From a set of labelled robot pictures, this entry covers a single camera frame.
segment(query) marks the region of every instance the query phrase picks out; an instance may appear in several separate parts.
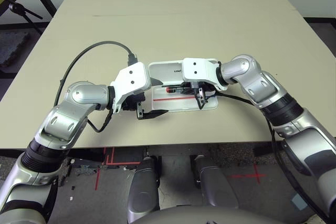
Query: red line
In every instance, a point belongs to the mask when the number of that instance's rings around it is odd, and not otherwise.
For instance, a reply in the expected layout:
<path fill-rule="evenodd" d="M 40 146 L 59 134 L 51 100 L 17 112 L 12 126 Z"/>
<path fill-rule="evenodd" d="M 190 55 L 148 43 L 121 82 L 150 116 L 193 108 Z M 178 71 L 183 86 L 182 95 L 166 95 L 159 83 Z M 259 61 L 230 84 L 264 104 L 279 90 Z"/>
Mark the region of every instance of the red line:
<path fill-rule="evenodd" d="M 105 164 L 107 164 L 109 162 L 109 155 L 106 155 L 106 161 L 105 161 Z"/>
<path fill-rule="evenodd" d="M 111 157 L 111 163 L 113 163 L 113 158 L 114 158 L 114 147 L 112 148 L 112 157 Z"/>
<path fill-rule="evenodd" d="M 106 147 L 104 147 L 104 155 L 105 155 L 105 153 L 106 153 Z M 104 165 L 104 161 L 103 162 L 101 162 L 101 165 Z"/>
<path fill-rule="evenodd" d="M 153 99 L 153 101 L 159 102 L 159 101 L 184 100 L 184 99 L 195 99 L 195 97 L 162 98 L 162 99 Z"/>
<path fill-rule="evenodd" d="M 258 184 L 260 184 L 260 178 L 258 176 L 258 169 L 257 169 L 257 165 L 256 164 L 253 164 L 253 167 L 254 167 L 254 171 L 256 172 L 256 178 L 257 178 L 257 182 Z"/>
<path fill-rule="evenodd" d="M 95 191 L 97 191 L 97 189 L 98 189 L 99 176 L 100 176 L 100 168 L 98 167 L 98 169 L 97 169 L 97 178 L 96 178 L 96 186 L 94 187 Z"/>
<path fill-rule="evenodd" d="M 266 177 L 266 174 L 233 174 L 229 175 L 229 178 L 256 178 L 256 177 Z"/>

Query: black cable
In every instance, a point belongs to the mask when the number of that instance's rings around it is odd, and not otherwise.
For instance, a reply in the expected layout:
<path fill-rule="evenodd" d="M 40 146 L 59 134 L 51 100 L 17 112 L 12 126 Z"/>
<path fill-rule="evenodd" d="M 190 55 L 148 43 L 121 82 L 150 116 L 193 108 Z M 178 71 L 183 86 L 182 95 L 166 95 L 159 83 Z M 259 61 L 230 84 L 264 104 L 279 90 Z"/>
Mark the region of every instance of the black cable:
<path fill-rule="evenodd" d="M 101 42 L 98 42 L 98 43 L 95 43 L 89 47 L 87 47 L 86 49 L 84 49 L 79 55 L 76 56 L 76 58 L 72 61 L 72 63 L 70 64 L 70 66 L 68 67 L 68 69 L 65 71 L 65 74 L 63 76 L 63 78 L 60 80 L 60 84 L 59 84 L 59 88 L 58 88 L 58 91 L 56 93 L 56 97 L 55 97 L 55 102 L 54 102 L 54 106 L 57 106 L 58 104 L 58 101 L 59 101 L 59 97 L 61 95 L 61 92 L 62 92 L 62 89 L 63 89 L 63 86 L 65 84 L 65 81 L 70 73 L 70 71 L 72 70 L 72 68 L 74 67 L 74 65 L 76 64 L 76 62 L 85 54 L 87 53 L 88 51 L 90 51 L 92 48 L 94 47 L 98 47 L 100 45 L 104 45 L 104 44 L 113 44 L 113 45 L 117 45 L 119 47 L 122 47 L 123 49 L 125 49 L 128 53 L 128 65 L 131 65 L 131 64 L 134 64 L 136 63 L 138 60 L 136 59 L 135 55 L 132 53 L 132 51 L 127 47 L 125 46 L 124 44 L 122 43 L 119 43 L 119 42 L 116 42 L 116 41 L 111 41 L 111 40 L 106 40 L 106 41 L 101 41 Z M 105 121 L 103 123 L 103 126 L 101 127 L 101 129 L 97 129 L 94 124 L 88 120 L 88 124 L 93 128 L 94 131 L 96 132 L 102 132 L 105 127 L 108 125 L 108 123 L 110 122 L 111 118 L 112 118 L 112 114 L 113 114 L 113 109 L 110 108 L 109 110 L 109 113 L 108 115 L 106 116 L 105 118 Z"/>
<path fill-rule="evenodd" d="M 229 94 L 223 94 L 223 93 L 219 93 L 216 92 L 215 93 L 217 96 L 221 96 L 221 97 L 228 97 L 228 98 L 232 98 L 241 102 L 245 102 L 248 104 L 251 104 L 251 101 L 241 98 L 241 97 L 237 97 L 235 95 L 229 95 Z M 278 150 L 278 146 L 275 140 L 275 131 L 272 129 L 270 122 L 268 121 L 268 119 L 266 119 L 267 121 L 267 125 L 269 128 L 269 131 L 271 133 L 271 144 L 272 144 L 272 149 L 273 149 L 273 153 L 275 156 L 275 159 L 278 163 L 278 165 L 280 166 L 282 172 L 284 173 L 284 175 L 286 176 L 288 182 L 291 184 L 291 186 L 293 187 L 293 189 L 300 195 L 300 197 L 307 203 L 307 205 L 326 223 L 326 224 L 333 224 L 332 220 L 322 211 L 322 209 L 315 204 L 315 202 L 309 197 L 309 195 L 306 194 L 306 192 L 304 191 L 304 189 L 301 187 L 301 185 L 299 184 L 299 182 L 296 180 L 296 178 L 294 177 L 293 173 L 286 167 L 284 160 L 282 159 L 279 150 Z"/>
<path fill-rule="evenodd" d="M 209 98 L 211 98 L 211 97 L 215 97 L 215 96 L 216 96 L 216 94 L 212 94 L 212 95 L 206 97 L 206 98 L 205 98 L 205 103 L 203 103 L 203 105 L 201 106 L 201 109 L 202 109 L 202 108 L 204 107 L 204 105 L 207 103 L 207 101 L 209 100 Z"/>
<path fill-rule="evenodd" d="M 250 100 L 247 100 L 247 99 L 244 99 L 242 97 L 237 97 L 235 95 L 231 95 L 231 94 L 223 94 L 223 93 L 220 93 L 218 91 L 216 91 L 216 96 L 218 97 L 228 97 L 228 98 L 232 98 L 232 99 L 235 99 L 235 100 L 238 100 L 238 101 L 241 101 L 241 102 L 245 102 L 245 103 L 248 103 L 250 105 L 253 105 L 252 102 Z"/>
<path fill-rule="evenodd" d="M 194 89 L 194 96 L 195 96 L 195 99 L 197 101 L 197 105 L 198 105 L 198 108 L 201 110 L 203 107 L 201 106 L 201 103 L 197 97 L 197 89 Z"/>

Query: black tripod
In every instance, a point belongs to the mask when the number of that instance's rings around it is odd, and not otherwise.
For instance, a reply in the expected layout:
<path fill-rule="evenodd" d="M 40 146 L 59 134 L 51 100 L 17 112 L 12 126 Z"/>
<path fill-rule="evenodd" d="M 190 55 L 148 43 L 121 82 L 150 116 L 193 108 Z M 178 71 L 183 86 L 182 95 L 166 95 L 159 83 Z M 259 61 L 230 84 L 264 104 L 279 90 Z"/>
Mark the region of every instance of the black tripod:
<path fill-rule="evenodd" d="M 4 0 L 4 1 L 7 1 L 9 3 L 9 9 L 13 12 L 13 13 L 16 13 L 17 15 L 20 15 L 22 17 L 25 18 L 25 20 L 28 21 L 28 23 L 30 23 L 34 28 L 35 30 L 40 34 L 42 35 L 42 31 L 40 29 L 38 29 L 38 27 L 34 24 L 34 22 L 32 22 L 30 20 L 30 18 L 27 17 L 26 13 L 30 13 L 32 14 L 33 16 L 39 18 L 39 19 L 43 19 L 41 16 L 37 15 L 36 13 L 33 13 L 32 11 L 26 9 L 22 4 L 19 4 L 17 2 L 14 2 L 14 1 L 11 1 L 11 0 Z"/>

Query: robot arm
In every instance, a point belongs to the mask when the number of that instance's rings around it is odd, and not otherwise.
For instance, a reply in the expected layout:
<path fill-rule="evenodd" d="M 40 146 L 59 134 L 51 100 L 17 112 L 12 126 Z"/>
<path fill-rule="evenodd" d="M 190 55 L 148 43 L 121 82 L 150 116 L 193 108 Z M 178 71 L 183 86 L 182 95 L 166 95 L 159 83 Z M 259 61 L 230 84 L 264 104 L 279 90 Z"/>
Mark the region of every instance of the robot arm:
<path fill-rule="evenodd" d="M 328 215 L 335 218 L 335 138 L 273 76 L 261 71 L 253 57 L 240 55 L 222 64 L 219 78 L 228 84 L 238 82 L 278 135 L 285 138 L 282 145 L 295 168 L 316 179 Z"/>
<path fill-rule="evenodd" d="M 149 88 L 150 78 L 141 62 L 122 69 L 108 87 L 84 81 L 70 85 L 1 187 L 0 223 L 46 223 L 56 200 L 60 167 L 88 115 L 105 108 L 118 113 L 128 96 Z"/>
<path fill-rule="evenodd" d="M 208 83 L 217 91 L 239 83 L 252 104 L 284 137 L 284 148 L 296 168 L 316 178 L 328 214 L 336 211 L 336 144 L 330 133 L 260 65 L 248 55 L 220 64 L 206 59 L 186 58 L 182 62 L 183 80 L 190 82 L 202 103 Z M 119 113 L 124 108 L 143 113 L 140 101 L 149 89 L 150 77 L 143 63 L 122 69 L 111 86 L 89 82 L 72 84 L 63 102 L 48 114 L 34 139 L 15 163 L 0 190 L 0 222 L 29 220 L 46 223 L 56 200 L 57 174 L 94 110 L 109 109 Z"/>

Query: white table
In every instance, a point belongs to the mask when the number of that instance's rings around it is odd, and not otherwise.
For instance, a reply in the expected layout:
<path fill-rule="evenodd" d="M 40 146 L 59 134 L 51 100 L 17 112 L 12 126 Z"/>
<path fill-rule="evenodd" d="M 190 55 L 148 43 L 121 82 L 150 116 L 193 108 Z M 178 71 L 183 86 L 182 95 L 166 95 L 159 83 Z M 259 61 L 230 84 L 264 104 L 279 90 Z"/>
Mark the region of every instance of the white table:
<path fill-rule="evenodd" d="M 335 58 L 287 0 L 65 0 L 0 103 L 1 148 L 27 146 L 70 62 L 102 40 L 126 44 L 145 64 L 185 57 L 225 62 L 250 54 L 336 135 Z M 76 64 L 65 87 L 79 80 L 109 84 L 126 66 L 122 49 L 95 48 Z M 238 85 L 228 93 L 243 96 Z M 102 133 L 87 126 L 75 147 L 270 140 L 259 111 L 218 99 L 216 110 L 151 120 L 122 111 Z M 96 111 L 89 118 L 101 125 L 105 115 Z"/>

